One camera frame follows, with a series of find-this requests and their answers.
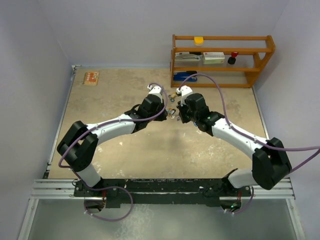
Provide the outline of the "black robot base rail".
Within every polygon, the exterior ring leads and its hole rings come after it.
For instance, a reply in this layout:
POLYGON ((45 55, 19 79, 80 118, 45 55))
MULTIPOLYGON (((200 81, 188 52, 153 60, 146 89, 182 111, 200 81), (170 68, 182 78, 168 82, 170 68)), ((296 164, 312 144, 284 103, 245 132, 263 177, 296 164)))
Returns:
POLYGON ((248 185, 234 188, 226 178, 104 178, 99 189, 87 187, 81 180, 72 184, 75 197, 100 198, 107 209, 119 208, 122 204, 221 207, 252 194, 248 185))

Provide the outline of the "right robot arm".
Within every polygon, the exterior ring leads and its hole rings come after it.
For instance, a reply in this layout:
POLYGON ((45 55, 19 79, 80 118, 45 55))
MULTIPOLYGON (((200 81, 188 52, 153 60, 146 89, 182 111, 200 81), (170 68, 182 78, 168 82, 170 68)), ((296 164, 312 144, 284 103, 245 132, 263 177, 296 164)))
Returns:
POLYGON ((182 98, 177 108, 182 123, 194 122, 200 131, 231 144, 252 160, 252 167, 235 169, 225 176, 222 190, 226 195, 233 196, 245 186, 258 185, 271 190, 292 170, 284 151, 269 149, 284 147, 278 138, 257 137, 237 126, 232 129, 224 115, 209 110, 200 93, 182 98))

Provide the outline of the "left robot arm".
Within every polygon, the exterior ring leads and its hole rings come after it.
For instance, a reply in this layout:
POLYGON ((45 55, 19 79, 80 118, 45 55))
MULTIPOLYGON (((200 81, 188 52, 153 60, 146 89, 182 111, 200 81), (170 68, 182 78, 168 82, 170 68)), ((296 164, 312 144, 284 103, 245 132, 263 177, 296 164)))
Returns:
POLYGON ((103 191, 103 179, 96 171, 92 160, 97 146, 113 138, 143 130, 151 121, 167 119, 161 94, 150 93, 141 104, 114 119, 97 124, 74 122, 57 146, 57 152, 67 162, 67 167, 86 184, 91 196, 103 191))

